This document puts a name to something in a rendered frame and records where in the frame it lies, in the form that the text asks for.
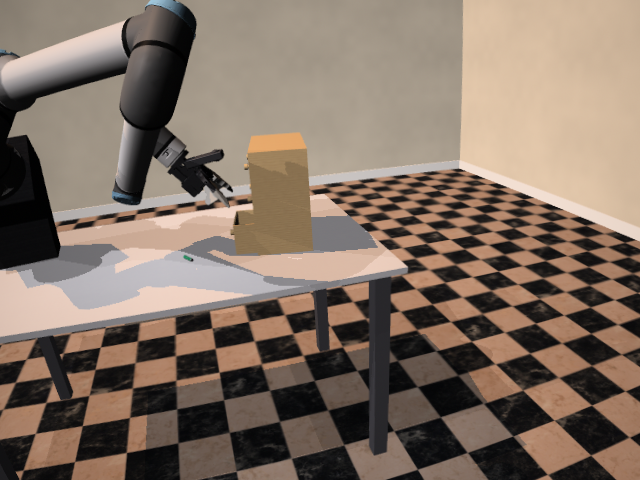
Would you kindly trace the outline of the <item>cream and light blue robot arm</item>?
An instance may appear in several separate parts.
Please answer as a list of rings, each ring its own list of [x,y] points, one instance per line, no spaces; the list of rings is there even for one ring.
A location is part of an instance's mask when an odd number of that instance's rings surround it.
[[[144,13],[125,22],[23,57],[0,49],[0,201],[19,190],[26,175],[21,154],[6,143],[16,113],[37,98],[125,74],[112,198],[139,205],[152,157],[168,168],[186,148],[164,126],[177,104],[196,26],[184,4],[151,0]]]

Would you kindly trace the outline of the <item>light wooden chest of drawers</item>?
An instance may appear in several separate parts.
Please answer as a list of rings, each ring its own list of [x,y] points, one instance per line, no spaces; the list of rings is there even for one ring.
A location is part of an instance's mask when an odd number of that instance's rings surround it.
[[[301,134],[251,136],[247,155],[258,255],[313,251]]]

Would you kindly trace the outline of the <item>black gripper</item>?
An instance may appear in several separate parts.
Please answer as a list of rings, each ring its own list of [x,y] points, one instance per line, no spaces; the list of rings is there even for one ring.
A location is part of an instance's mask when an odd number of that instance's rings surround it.
[[[187,159],[185,157],[188,153],[189,152],[185,150],[171,166],[168,173],[174,175],[181,181],[181,185],[185,182],[181,187],[193,197],[196,197],[204,188],[207,194],[205,199],[206,205],[211,205],[220,200],[226,207],[230,208],[228,199],[219,189],[225,187],[227,190],[233,192],[231,186],[205,165],[187,169],[185,163]],[[184,166],[182,164],[184,164]]]

